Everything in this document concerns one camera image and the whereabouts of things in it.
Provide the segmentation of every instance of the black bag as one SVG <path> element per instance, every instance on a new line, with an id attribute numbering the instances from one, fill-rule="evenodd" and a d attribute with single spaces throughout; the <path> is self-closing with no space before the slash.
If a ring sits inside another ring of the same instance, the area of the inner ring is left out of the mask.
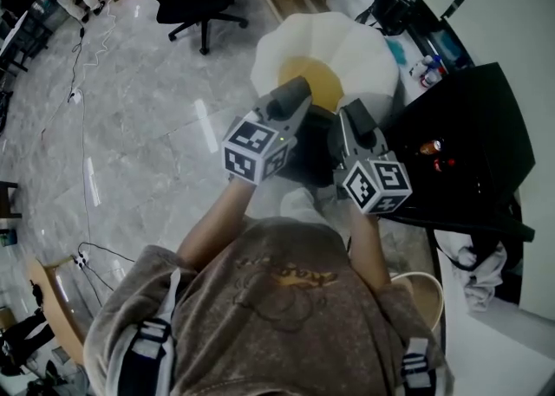
<path id="1" fill-rule="evenodd" d="M 407 28 L 414 11 L 415 4 L 412 0 L 374 0 L 355 20 L 365 24 L 372 15 L 380 23 L 385 36 L 398 36 Z"/>

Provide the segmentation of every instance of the white petal-shaped bowl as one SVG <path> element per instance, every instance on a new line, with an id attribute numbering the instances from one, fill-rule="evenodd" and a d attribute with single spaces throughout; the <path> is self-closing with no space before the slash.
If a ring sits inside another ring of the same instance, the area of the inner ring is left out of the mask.
<path id="1" fill-rule="evenodd" d="M 297 75 L 315 104 L 335 112 L 360 98 L 379 123 L 391 110 L 399 68 L 378 30 L 338 12 L 293 14 L 258 42 L 251 80 L 262 96 Z"/>

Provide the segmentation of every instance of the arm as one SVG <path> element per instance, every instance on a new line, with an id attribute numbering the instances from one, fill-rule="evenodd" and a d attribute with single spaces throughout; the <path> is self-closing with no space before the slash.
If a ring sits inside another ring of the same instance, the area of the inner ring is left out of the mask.
<path id="1" fill-rule="evenodd" d="M 178 256 L 201 271 L 243 230 L 243 217 L 256 186 L 235 178 L 183 239 Z"/>
<path id="2" fill-rule="evenodd" d="M 350 206 L 350 261 L 353 270 L 371 291 L 391 283 L 380 241 L 380 229 L 375 216 L 362 214 L 356 205 Z"/>

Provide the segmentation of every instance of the marble floor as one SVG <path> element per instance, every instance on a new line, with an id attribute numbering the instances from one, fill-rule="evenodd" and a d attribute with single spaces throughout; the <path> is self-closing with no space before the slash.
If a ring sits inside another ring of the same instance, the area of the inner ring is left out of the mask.
<path id="1" fill-rule="evenodd" d="M 250 25 L 211 22 L 211 53 L 199 53 L 199 28 L 169 42 L 172 26 L 155 21 L 154 0 L 120 0 L 110 6 L 117 24 L 108 52 L 95 61 L 112 24 L 105 9 L 86 25 L 76 86 L 83 104 L 66 102 L 79 42 L 78 25 L 67 20 L 49 49 L 16 78 L 6 129 L 0 138 L 0 179 L 17 182 L 13 208 L 21 220 L 6 222 L 18 245 L 0 249 L 0 304 L 22 320 L 36 305 L 26 280 L 24 259 L 52 263 L 75 254 L 82 241 L 136 258 L 148 243 L 176 250 L 225 186 L 220 141 L 235 115 L 256 100 L 250 82 L 258 40 L 278 25 L 264 0 L 236 0 L 228 12 Z M 82 124 L 84 124 L 82 142 Z M 98 198 L 82 179 L 84 157 L 94 168 Z M 262 185 L 249 207 L 257 217 L 277 215 L 284 193 L 298 187 L 274 178 Z M 341 207 L 328 198 L 324 214 L 345 234 Z M 382 220 L 382 239 L 394 271 L 432 271 L 422 230 Z M 83 249 L 90 266 L 111 287 L 131 263 L 94 247 Z M 86 329 L 100 304 L 91 284 L 73 264 L 58 270 L 64 291 Z M 89 271 L 98 299 L 110 289 Z"/>

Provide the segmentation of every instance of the gray t-shirt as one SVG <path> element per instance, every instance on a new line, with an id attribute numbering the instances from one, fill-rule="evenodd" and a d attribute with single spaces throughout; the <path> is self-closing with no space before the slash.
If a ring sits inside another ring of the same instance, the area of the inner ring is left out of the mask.
<path id="1" fill-rule="evenodd" d="M 276 217 L 200 272 L 146 247 L 88 333 L 85 363 L 98 394 L 121 331 L 156 314 L 177 267 L 172 395 L 390 395 L 411 337 L 428 338 L 428 364 L 444 365 L 407 290 L 372 294 L 333 230 Z"/>

